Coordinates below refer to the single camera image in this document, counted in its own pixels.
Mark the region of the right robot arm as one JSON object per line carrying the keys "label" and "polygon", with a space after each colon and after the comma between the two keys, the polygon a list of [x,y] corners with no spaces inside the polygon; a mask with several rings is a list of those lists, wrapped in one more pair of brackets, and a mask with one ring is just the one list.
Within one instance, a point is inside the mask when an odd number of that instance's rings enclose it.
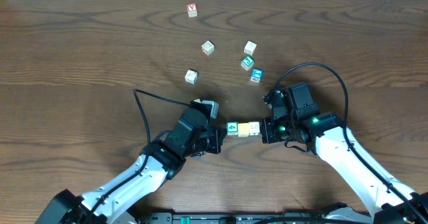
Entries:
{"label": "right robot arm", "polygon": [[263,97],[272,110],[260,132],[263,143],[306,145],[327,162],[363,202],[373,223],[426,223],[427,194],[396,179],[358,142],[333,112],[321,113],[307,87],[272,90]]}

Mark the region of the wooden block teal side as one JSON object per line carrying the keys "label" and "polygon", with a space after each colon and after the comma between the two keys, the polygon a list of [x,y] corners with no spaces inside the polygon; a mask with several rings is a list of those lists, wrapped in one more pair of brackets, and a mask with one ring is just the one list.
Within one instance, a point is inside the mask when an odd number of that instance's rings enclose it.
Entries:
{"label": "wooden block teal side", "polygon": [[257,136],[260,134],[260,123],[259,122],[249,122],[249,135]]}

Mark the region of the green number 4 block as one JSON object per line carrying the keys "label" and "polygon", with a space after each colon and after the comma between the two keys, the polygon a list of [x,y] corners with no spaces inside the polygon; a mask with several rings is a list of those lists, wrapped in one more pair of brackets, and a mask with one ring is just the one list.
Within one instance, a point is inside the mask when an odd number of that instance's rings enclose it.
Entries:
{"label": "green number 4 block", "polygon": [[237,136],[238,135],[238,123],[237,122],[228,122],[227,123],[227,134],[229,136]]}

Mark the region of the yellow wooden block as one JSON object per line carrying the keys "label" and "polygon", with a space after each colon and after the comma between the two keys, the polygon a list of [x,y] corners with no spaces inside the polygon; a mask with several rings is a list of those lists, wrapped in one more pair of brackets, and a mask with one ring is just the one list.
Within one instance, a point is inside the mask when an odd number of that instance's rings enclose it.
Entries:
{"label": "yellow wooden block", "polygon": [[249,136],[249,123],[239,123],[237,125],[238,137]]}

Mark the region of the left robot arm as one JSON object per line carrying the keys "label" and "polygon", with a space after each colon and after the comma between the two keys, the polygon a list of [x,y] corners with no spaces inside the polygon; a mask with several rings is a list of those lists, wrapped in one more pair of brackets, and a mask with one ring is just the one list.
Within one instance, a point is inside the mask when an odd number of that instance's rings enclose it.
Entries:
{"label": "left robot arm", "polygon": [[110,182],[80,196],[65,189],[58,193],[36,224],[113,223],[144,196],[159,189],[168,179],[165,165],[145,155]]}

